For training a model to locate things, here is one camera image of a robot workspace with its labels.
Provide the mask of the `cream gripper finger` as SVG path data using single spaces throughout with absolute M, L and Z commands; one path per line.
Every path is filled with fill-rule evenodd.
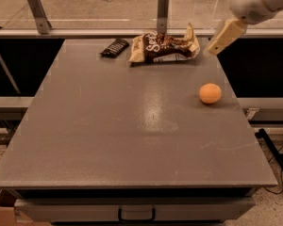
M 210 39 L 206 52 L 217 56 L 226 47 L 241 37 L 247 29 L 247 24 L 238 18 L 221 21 L 214 36 Z

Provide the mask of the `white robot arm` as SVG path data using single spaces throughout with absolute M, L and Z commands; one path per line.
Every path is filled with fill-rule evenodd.
M 248 25 L 274 18 L 283 10 L 283 0 L 231 0 L 233 18 L 221 21 L 206 47 L 206 53 L 217 56 L 241 37 Z

